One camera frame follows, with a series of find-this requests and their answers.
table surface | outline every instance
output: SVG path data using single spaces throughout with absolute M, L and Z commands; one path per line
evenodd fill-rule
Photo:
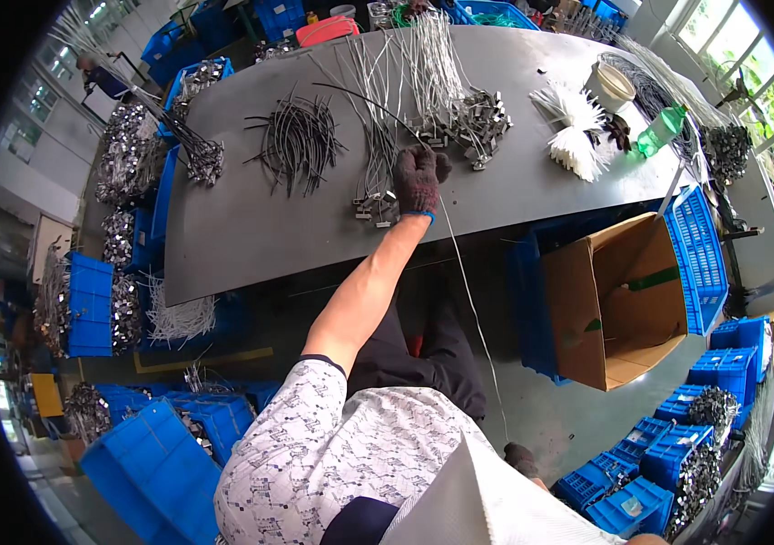
M 353 39 L 362 40 L 374 58 L 388 36 L 408 31 L 369 32 Z M 593 183 L 580 180 L 548 157 L 547 142 L 562 125 L 550 123 L 528 96 L 548 80 L 579 90 L 600 52 L 630 55 L 584 38 L 534 30 L 458 25 L 450 33 L 468 81 L 491 93 L 500 91 L 514 123 L 486 170 L 472 171 L 456 145 L 448 150 L 454 169 L 441 192 L 456 235 L 665 195 L 679 163 L 670 148 L 642 160 L 602 139 L 600 153 L 611 157 L 608 171 Z M 386 229 L 356 220 L 351 205 L 365 170 L 363 127 L 343 93 L 311 85 L 331 83 L 309 59 L 314 57 L 339 79 L 343 71 L 346 85 L 357 90 L 337 53 L 352 62 L 345 40 L 333 40 L 251 66 L 197 95 L 187 125 L 206 139 L 223 141 L 223 174 L 216 186 L 204 188 L 189 182 L 184 165 L 177 165 L 166 228 L 167 304 L 367 256 L 380 242 Z M 389 64 L 395 97 L 398 67 Z M 269 174 L 259 161 L 243 164 L 260 152 L 263 134 L 263 129 L 244 128 L 261 123 L 245 121 L 246 116 L 269 115 L 295 84 L 296 96 L 336 95 L 330 104 L 336 137 L 349 151 L 324 171 L 325 181 L 313 194 L 303 198 L 298 191 L 287 199 L 281 188 L 270 195 Z M 402 94 L 402 114 L 414 117 L 406 84 Z M 633 135 L 646 127 L 634 105 L 622 116 Z M 400 143 L 412 140 L 400 133 Z M 684 173 L 680 184 L 690 181 Z M 440 210 L 424 242 L 449 236 Z

plastic bottle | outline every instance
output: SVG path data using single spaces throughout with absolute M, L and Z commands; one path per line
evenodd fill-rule
M 674 105 L 662 110 L 644 132 L 638 135 L 638 150 L 645 157 L 653 157 L 683 129 L 686 106 Z

person in background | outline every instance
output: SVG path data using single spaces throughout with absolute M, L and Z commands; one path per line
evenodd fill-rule
M 109 57 L 119 57 L 120 53 L 108 53 Z M 81 70 L 81 77 L 84 79 L 84 92 L 87 96 L 93 93 L 95 86 L 103 90 L 114 100 L 120 100 L 124 104 L 129 104 L 132 99 L 129 87 L 122 81 L 111 75 L 111 72 L 99 65 L 99 58 L 92 53 L 82 53 L 75 63 L 76 68 Z
M 499 458 L 475 421 L 483 417 L 483 396 L 472 396 L 465 411 L 458 406 L 469 398 L 465 390 L 479 386 L 472 384 L 478 382 L 478 370 L 464 364 L 468 343 L 464 335 L 458 338 L 461 330 L 453 319 L 442 321 L 451 327 L 441 338 L 453 341 L 444 342 L 445 358 L 436 362 L 439 368 L 454 368 L 450 380 L 438 381 L 427 359 L 412 360 L 385 346 L 384 330 L 398 328 L 391 317 L 396 283 L 436 221 L 439 183 L 449 171 L 447 156 L 429 147 L 410 147 L 396 157 L 399 222 L 335 291 L 283 386 L 232 447 L 213 497 L 223 540 L 260 545 L 624 542 L 550 495 L 537 478 L 531 452 L 510 444 L 508 463 Z M 413 380 L 412 363 L 421 375 Z M 376 387 L 354 387 L 359 372 L 369 375 L 385 366 L 388 372 L 377 375 Z M 355 393 L 348 398 L 349 391 Z M 534 424 L 532 416 L 529 422 Z M 639 536 L 631 543 L 665 542 Z

work glove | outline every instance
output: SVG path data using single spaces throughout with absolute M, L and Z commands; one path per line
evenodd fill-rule
M 393 187 L 399 201 L 399 213 L 423 213 L 436 221 L 438 184 L 447 180 L 450 159 L 429 147 L 406 147 L 399 152 L 393 167 Z

